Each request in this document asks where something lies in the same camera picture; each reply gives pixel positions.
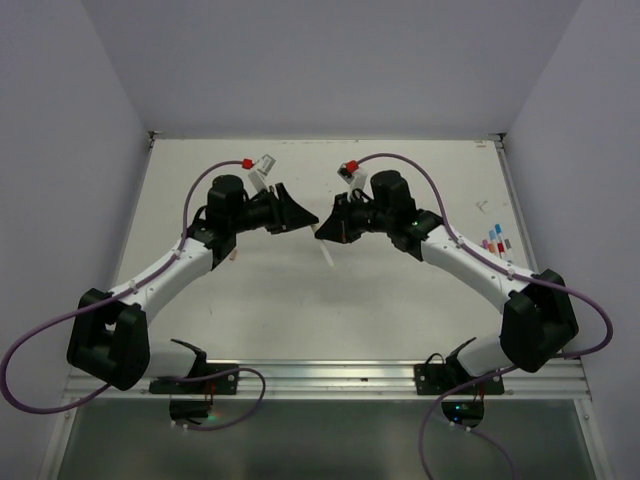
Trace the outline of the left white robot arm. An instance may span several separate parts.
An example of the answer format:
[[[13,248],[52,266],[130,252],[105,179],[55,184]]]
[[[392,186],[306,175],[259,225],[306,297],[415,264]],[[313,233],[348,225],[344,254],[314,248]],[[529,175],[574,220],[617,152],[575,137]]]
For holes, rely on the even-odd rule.
[[[81,297],[67,362],[122,391],[144,377],[173,380],[189,393],[201,390],[208,379],[205,351],[183,340],[152,343],[151,322],[218,267],[236,248],[239,234],[263,228],[277,235],[318,221],[281,183],[249,196],[239,177],[216,177],[206,204],[164,256],[126,283]]]

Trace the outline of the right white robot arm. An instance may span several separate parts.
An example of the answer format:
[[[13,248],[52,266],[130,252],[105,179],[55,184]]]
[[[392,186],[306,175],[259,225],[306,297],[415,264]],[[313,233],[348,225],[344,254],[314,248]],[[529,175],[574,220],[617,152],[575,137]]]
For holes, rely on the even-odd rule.
[[[335,196],[317,239],[350,244],[365,233],[383,233],[397,250],[453,275],[500,313],[496,332],[474,337],[446,357],[451,389],[468,392],[482,375],[510,366],[534,373],[577,335],[559,274],[550,269],[536,274],[468,243],[440,215],[418,208],[395,170],[367,176],[341,167],[338,174],[348,190]]]

